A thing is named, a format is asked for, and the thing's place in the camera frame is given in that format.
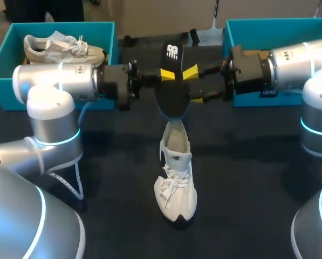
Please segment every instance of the dark tablecloth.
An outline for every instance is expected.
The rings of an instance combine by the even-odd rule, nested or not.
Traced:
[[[220,52],[185,49],[184,69],[217,61]],[[142,69],[160,62],[158,49],[125,49],[122,56],[138,60]],[[200,84],[222,82],[217,75]],[[292,219],[322,187],[322,160],[299,145],[299,116],[299,107],[192,104],[186,127],[198,205],[193,223],[176,230],[154,194],[167,121],[153,90],[143,90],[130,112],[88,112],[80,161],[85,258],[294,258]],[[0,108],[0,142],[26,135],[32,135],[26,113]],[[72,197],[61,185],[48,191],[67,203]]]

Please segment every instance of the shoelace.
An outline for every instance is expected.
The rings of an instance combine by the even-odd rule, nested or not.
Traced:
[[[163,181],[161,186],[161,194],[167,200],[165,208],[170,200],[170,197],[176,192],[178,188],[186,188],[189,184],[189,168],[187,168],[184,172],[178,172],[176,170],[170,169],[168,164],[162,168],[168,178]]]
[[[69,43],[68,50],[73,51],[77,56],[86,56],[88,45],[83,42],[83,36],[80,36],[78,40],[73,36],[66,36],[65,41]]]

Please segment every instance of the gray sneaker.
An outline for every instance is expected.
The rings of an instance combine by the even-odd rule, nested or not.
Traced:
[[[76,40],[58,31],[47,38],[25,36],[24,52],[31,64],[91,63],[97,67],[105,59],[105,51],[89,46],[82,36]]]

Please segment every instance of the teal box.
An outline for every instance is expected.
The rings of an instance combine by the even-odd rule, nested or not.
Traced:
[[[223,55],[232,46],[243,50],[271,50],[322,39],[322,18],[232,19],[224,30]],[[234,106],[300,105],[301,92],[279,92],[274,98],[260,98],[260,93],[234,94]]]
[[[119,62],[118,39],[113,22],[75,23],[14,23],[10,26],[0,47],[0,105],[5,111],[25,111],[25,105],[18,102],[12,89],[14,69],[25,58],[23,40],[26,35],[45,38],[59,31],[76,39],[83,36],[89,45],[101,47],[109,54],[110,65]],[[76,103],[80,110],[84,103]],[[112,110],[114,101],[102,99],[94,102],[88,110]]]

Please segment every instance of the white sneaker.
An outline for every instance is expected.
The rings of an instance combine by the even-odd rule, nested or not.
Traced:
[[[47,38],[25,36],[24,52],[31,64],[91,63],[96,67],[104,61],[106,54],[100,47],[83,42],[82,36],[76,40],[58,31]]]
[[[181,120],[168,122],[160,145],[161,160],[162,154],[166,179],[159,176],[155,183],[157,203],[167,219],[187,222],[197,207],[197,191],[193,184],[190,143]]]

